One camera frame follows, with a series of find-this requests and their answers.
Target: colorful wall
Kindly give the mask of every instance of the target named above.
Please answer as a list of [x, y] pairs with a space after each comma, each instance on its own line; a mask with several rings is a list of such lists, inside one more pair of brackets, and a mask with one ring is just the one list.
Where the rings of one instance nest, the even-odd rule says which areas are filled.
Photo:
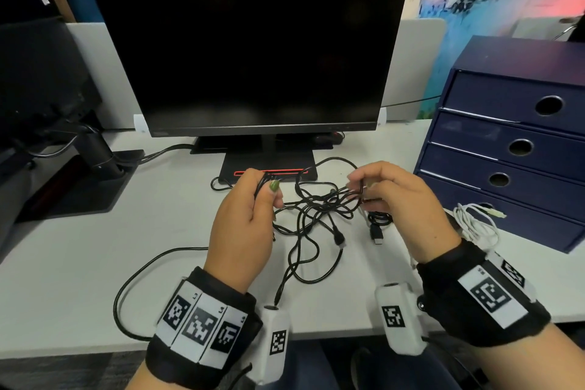
[[[425, 98], [441, 94], [449, 70], [473, 35], [509, 35], [524, 17], [572, 17], [585, 11], [585, 0], [406, 0], [403, 18], [439, 17], [447, 31]], [[438, 99], [423, 102], [419, 118], [432, 117]]]

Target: person's leg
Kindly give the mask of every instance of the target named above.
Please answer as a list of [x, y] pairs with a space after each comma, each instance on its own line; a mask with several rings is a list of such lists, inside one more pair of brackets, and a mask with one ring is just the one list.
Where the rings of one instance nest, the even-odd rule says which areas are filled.
[[460, 390], [429, 349], [420, 356], [399, 355], [387, 346], [362, 349], [352, 362], [357, 390]]
[[282, 377], [258, 390], [339, 390], [318, 341], [289, 342]]

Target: white sensor device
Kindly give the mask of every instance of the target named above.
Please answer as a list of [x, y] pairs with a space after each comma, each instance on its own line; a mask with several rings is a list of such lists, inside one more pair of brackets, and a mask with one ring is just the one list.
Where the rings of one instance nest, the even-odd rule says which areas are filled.
[[380, 285], [375, 296], [390, 348], [398, 354], [420, 355], [427, 346], [422, 336], [428, 333], [420, 323], [422, 312], [410, 285], [406, 282]]
[[246, 376], [257, 385], [264, 385], [282, 376], [291, 322], [289, 313], [274, 305], [260, 307], [257, 314], [262, 320], [262, 329], [240, 363], [244, 367], [252, 363], [252, 370]]

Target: coiled white cable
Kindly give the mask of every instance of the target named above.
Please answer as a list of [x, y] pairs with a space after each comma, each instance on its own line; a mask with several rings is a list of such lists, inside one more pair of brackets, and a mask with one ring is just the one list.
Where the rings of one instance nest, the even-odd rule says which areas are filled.
[[[470, 212], [471, 210], [477, 213], [478, 216], [486, 219], [487, 222], [473, 216]], [[453, 217], [461, 227], [461, 236], [464, 239], [477, 244], [481, 239], [493, 241], [495, 237], [495, 242], [487, 250], [493, 250], [500, 242], [500, 231], [490, 215], [500, 218], [506, 217], [501, 211], [478, 204], [461, 205], [458, 203], [457, 207], [453, 209]]]

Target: green fingernail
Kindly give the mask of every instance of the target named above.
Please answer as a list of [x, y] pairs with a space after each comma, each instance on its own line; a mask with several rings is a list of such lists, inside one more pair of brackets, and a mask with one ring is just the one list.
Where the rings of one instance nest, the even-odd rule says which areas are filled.
[[273, 180], [270, 182], [270, 189], [276, 193], [278, 191], [278, 187], [280, 186], [280, 181], [278, 179]]

